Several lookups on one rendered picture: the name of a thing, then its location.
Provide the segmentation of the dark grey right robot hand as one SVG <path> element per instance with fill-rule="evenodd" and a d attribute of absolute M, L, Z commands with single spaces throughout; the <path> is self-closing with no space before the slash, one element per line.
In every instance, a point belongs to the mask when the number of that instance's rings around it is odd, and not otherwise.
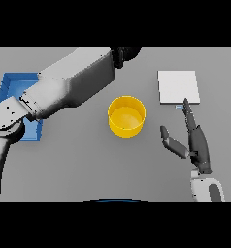
<path fill-rule="evenodd" d="M 211 174 L 211 159 L 206 137 L 200 125 L 197 125 L 193 111 L 187 99 L 183 100 L 182 112 L 188 133 L 188 146 L 184 146 L 169 135 L 165 126 L 160 127 L 163 146 L 182 159 L 190 158 L 191 163 L 201 174 Z"/>

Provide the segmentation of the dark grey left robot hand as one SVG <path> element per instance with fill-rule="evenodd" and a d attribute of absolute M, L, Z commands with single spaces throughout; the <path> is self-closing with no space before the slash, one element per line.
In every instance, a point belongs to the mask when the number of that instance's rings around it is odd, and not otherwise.
<path fill-rule="evenodd" d="M 141 49 L 140 46 L 111 46 L 114 67 L 121 69 L 123 63 L 134 59 Z"/>

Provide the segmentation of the yellow bowl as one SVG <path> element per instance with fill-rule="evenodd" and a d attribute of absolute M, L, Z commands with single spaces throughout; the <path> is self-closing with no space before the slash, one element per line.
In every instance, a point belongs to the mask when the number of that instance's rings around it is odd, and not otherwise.
<path fill-rule="evenodd" d="M 138 135 L 145 123 L 147 109 L 137 98 L 124 95 L 112 100 L 108 107 L 108 125 L 121 138 Z"/>

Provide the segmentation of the blue tray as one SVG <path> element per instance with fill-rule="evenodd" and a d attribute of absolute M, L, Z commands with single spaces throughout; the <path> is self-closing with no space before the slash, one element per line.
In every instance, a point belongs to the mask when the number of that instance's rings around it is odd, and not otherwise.
<path fill-rule="evenodd" d="M 31 87 L 38 81 L 36 73 L 5 73 L 0 84 L 0 102 L 14 96 L 17 99 L 25 89 Z M 39 141 L 42 136 L 43 121 L 30 122 L 27 118 L 23 119 L 25 133 L 21 141 Z"/>

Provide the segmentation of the pale square measuring scale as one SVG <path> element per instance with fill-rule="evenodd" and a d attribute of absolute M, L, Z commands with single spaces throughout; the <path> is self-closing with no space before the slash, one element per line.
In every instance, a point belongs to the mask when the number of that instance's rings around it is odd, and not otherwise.
<path fill-rule="evenodd" d="M 157 82 L 161 105 L 182 105 L 184 99 L 193 105 L 200 104 L 194 71 L 158 71 Z"/>

